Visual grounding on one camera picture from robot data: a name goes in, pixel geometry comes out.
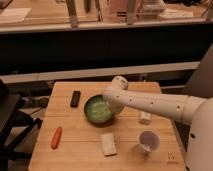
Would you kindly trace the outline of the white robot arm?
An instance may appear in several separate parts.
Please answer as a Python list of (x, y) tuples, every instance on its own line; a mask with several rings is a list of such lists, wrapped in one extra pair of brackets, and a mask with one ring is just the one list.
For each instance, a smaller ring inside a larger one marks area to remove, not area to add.
[(128, 81), (115, 76), (103, 98), (112, 113), (125, 106), (190, 126), (184, 171), (213, 171), (213, 98), (128, 90)]

